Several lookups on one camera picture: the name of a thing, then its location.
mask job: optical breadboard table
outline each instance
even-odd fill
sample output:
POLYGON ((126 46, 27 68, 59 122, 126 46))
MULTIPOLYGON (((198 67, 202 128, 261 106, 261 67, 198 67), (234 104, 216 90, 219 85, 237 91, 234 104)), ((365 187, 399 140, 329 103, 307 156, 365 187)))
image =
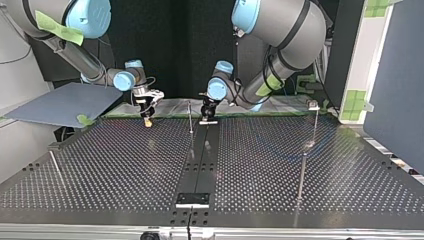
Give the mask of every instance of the optical breadboard table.
POLYGON ((424 187, 330 116, 106 119, 0 185, 5 226, 424 230, 424 187), (207 207, 177 208, 181 194, 207 207))

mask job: white cable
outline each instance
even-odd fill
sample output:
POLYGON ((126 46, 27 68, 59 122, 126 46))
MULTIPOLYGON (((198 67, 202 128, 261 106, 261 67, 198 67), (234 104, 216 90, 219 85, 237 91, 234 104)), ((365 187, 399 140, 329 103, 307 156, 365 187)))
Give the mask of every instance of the white cable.
POLYGON ((97 40, 99 40, 99 42, 103 43, 106 46, 111 46, 110 43, 103 41, 101 38, 97 38, 97 40))
POLYGON ((149 79, 153 79, 153 81, 150 82, 150 83, 148 83, 148 84, 146 84, 148 87, 151 86, 151 85, 153 85, 156 82, 156 78, 155 77, 148 77, 148 78, 146 78, 146 81, 149 80, 149 79))
POLYGON ((12 28, 16 32, 16 34, 25 42, 25 44, 27 44, 28 46, 30 46, 29 43, 28 43, 28 40, 24 36, 22 36, 22 34, 15 27, 15 25, 13 25, 12 21, 7 16, 7 14, 6 14, 6 12, 4 11, 3 8, 0 8, 0 12, 2 14, 3 19, 6 20, 7 24, 10 26, 10 28, 12 28))

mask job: robotic arm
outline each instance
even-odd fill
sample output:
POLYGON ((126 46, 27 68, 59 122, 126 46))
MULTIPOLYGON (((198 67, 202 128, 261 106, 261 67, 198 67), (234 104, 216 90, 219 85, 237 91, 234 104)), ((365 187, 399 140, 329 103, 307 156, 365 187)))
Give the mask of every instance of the robotic arm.
POLYGON ((133 91, 141 106, 141 116, 147 127, 152 125, 154 107, 164 98, 157 90, 150 90, 144 67, 140 60, 129 61, 126 69, 106 69, 104 65, 84 48, 65 41, 49 32, 38 29, 35 11, 40 11, 56 22, 79 29, 85 38, 103 36, 111 21, 109 0, 7 0, 8 11, 13 20, 36 40, 43 41, 55 53, 81 72, 81 79, 90 84, 115 86, 120 91, 133 91))
POLYGON ((310 0, 237 0, 232 21, 270 48, 262 72, 246 87, 231 80, 230 63, 218 62, 204 100, 203 122, 213 118, 216 106, 224 99, 258 111, 272 92, 284 87, 287 78, 310 66, 324 46, 325 18, 310 0))

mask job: white panel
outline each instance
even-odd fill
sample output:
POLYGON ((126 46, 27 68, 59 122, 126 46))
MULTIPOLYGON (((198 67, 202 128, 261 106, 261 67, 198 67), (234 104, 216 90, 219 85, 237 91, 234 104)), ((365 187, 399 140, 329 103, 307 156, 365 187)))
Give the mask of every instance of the white panel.
MULTIPOLYGON (((366 91, 366 100, 370 99, 392 11, 393 6, 388 8, 385 17, 363 17, 361 20, 341 112, 343 112, 345 97, 349 90, 366 91)), ((364 124, 366 113, 363 111, 358 121, 340 121, 343 124, 364 124)))
POLYGON ((347 89, 366 90, 368 75, 376 50, 383 37, 386 18, 364 18, 356 42, 347 89))
POLYGON ((43 156, 47 146, 56 141, 53 134, 56 128, 34 123, 1 122, 0 183, 43 156))
MULTIPOLYGON (((0 116, 49 91, 29 45, 0 12, 0 116)), ((47 152, 57 127, 0 121, 0 182, 47 152)))
MULTIPOLYGON (((0 63, 19 59, 28 52, 24 42, 0 12, 0 63)), ((49 91, 43 80, 35 56, 31 53, 23 60, 0 64, 0 113, 32 100, 49 91)))

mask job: gray panel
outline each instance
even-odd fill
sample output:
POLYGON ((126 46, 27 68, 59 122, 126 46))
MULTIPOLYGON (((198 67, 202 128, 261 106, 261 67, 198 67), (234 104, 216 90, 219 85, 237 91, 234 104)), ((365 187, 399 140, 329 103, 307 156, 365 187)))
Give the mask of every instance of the gray panel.
POLYGON ((174 206, 186 161, 200 160, 193 141, 187 119, 106 120, 57 153, 57 167, 48 157, 3 184, 0 222, 184 225, 174 206))
MULTIPOLYGON (((209 129, 219 134, 206 145, 218 156, 216 184, 208 172, 199 178, 200 192, 215 185, 207 226, 424 229, 424 186, 330 117, 319 119, 298 205, 313 125, 313 116, 232 118, 209 129)), ((202 164, 209 159, 205 151, 202 164)))
POLYGON ((394 7, 364 129, 424 173, 424 79, 422 75, 424 1, 404 0, 394 7))
POLYGON ((83 128, 78 115, 99 117, 122 96, 115 88, 70 83, 8 113, 7 118, 55 126, 83 128))
POLYGON ((352 54, 361 22, 364 0, 340 0, 325 88, 336 107, 341 107, 352 54))

